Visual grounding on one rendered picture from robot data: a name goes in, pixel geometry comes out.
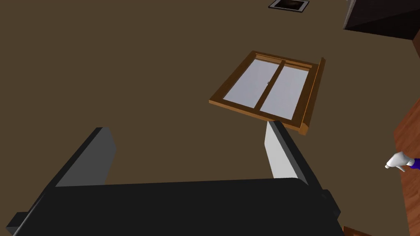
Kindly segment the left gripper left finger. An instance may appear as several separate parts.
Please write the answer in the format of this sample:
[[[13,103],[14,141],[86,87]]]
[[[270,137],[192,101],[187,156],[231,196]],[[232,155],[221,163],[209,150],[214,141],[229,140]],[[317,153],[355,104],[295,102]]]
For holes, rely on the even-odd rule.
[[[98,127],[50,181],[49,186],[104,185],[116,153],[108,127]]]

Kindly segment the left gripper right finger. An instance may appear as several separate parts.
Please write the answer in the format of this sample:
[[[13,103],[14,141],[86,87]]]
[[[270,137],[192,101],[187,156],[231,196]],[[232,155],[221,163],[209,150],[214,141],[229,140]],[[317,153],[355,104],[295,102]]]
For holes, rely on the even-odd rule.
[[[267,122],[264,145],[273,178],[297,178],[316,185],[315,174],[281,122]]]

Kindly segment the wooden framed window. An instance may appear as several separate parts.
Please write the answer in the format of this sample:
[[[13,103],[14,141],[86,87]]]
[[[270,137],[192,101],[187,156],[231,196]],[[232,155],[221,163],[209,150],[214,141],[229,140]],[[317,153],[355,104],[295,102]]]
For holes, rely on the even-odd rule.
[[[209,103],[306,135],[325,65],[251,51]]]

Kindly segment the white and blue spray bottle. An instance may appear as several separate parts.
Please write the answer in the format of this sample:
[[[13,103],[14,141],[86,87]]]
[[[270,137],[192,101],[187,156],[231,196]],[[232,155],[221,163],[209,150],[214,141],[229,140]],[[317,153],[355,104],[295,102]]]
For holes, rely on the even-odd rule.
[[[386,163],[385,168],[398,168],[402,172],[406,172],[403,166],[409,166],[411,169],[420,170],[420,159],[419,158],[410,158],[405,155],[403,152],[395,153]]]

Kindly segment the black framed wall picture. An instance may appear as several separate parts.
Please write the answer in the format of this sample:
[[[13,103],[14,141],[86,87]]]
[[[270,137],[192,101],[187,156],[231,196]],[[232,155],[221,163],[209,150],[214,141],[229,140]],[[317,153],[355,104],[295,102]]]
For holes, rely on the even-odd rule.
[[[275,0],[268,8],[302,13],[308,4],[307,0]]]

